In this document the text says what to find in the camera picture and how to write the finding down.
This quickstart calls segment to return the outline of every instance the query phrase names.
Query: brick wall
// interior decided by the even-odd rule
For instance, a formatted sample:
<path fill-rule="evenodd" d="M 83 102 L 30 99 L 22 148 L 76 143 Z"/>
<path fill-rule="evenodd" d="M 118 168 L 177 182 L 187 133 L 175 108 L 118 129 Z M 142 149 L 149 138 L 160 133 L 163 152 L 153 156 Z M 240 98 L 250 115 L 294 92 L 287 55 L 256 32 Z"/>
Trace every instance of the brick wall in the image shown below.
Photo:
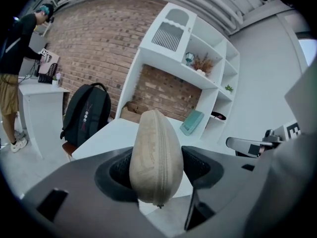
<path fill-rule="evenodd" d="M 55 14 L 48 49 L 60 56 L 62 87 L 70 97 L 83 84 L 101 82 L 114 115 L 124 80 L 147 29 L 166 2 L 90 0 Z"/>
<path fill-rule="evenodd" d="M 196 108 L 201 92 L 201 89 L 182 79 L 144 65 L 130 107 L 138 107 L 141 113 L 158 109 L 167 117 L 184 121 Z"/>

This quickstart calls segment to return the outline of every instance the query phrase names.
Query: long-sleeve black shirt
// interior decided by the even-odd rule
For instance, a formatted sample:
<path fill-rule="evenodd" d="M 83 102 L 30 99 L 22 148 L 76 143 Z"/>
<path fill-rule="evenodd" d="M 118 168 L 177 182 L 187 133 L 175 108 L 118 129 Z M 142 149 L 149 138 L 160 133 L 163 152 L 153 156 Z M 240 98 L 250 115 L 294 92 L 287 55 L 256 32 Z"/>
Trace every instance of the long-sleeve black shirt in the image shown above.
<path fill-rule="evenodd" d="M 9 33 L 5 50 L 12 43 L 20 38 L 20 40 L 8 51 L 3 54 L 0 62 L 0 73 L 18 75 L 21 69 L 23 58 L 40 60 L 41 54 L 34 52 L 30 47 L 30 40 L 34 28 L 36 27 L 35 14 L 28 14 L 22 17 Z"/>

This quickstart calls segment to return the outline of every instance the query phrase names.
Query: shoe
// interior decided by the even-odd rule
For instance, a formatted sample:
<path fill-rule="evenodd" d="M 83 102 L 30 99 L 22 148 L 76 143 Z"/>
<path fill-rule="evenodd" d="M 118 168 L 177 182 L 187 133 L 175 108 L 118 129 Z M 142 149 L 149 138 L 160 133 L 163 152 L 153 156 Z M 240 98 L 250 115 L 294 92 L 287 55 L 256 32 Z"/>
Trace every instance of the shoe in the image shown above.
<path fill-rule="evenodd" d="M 20 140 L 23 137 L 25 137 L 25 133 L 24 133 L 24 131 L 20 132 L 20 131 L 15 130 L 14 137 L 16 138 L 16 140 Z"/>
<path fill-rule="evenodd" d="M 26 146 L 27 143 L 28 143 L 28 140 L 26 140 L 25 137 L 22 137 L 21 139 L 17 140 L 14 145 L 11 144 L 11 151 L 16 153 L 18 150 Z"/>

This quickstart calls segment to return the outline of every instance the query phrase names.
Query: beige pouch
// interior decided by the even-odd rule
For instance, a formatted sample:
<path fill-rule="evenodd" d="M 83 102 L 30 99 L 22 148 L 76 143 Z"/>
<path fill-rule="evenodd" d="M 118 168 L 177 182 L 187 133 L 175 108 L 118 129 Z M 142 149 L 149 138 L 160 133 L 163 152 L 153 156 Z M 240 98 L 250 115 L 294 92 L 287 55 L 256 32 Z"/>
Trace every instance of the beige pouch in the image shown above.
<path fill-rule="evenodd" d="M 138 198 L 163 206 L 177 192 L 183 170 L 181 147 L 168 119 L 158 110 L 144 112 L 129 170 Z"/>

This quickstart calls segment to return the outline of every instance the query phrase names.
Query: man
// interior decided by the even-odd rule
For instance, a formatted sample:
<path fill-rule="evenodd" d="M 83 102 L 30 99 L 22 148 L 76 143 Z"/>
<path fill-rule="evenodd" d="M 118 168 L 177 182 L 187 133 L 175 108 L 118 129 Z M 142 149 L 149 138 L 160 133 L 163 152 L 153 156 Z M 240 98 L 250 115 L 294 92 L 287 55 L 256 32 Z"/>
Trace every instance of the man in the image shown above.
<path fill-rule="evenodd" d="M 3 128 L 11 142 L 12 152 L 26 146 L 23 135 L 14 135 L 14 122 L 18 105 L 18 75 L 23 58 L 41 60 L 42 55 L 34 52 L 29 43 L 34 28 L 49 22 L 53 14 L 51 4 L 42 5 L 36 12 L 22 17 L 11 29 L 0 61 L 0 108 Z"/>

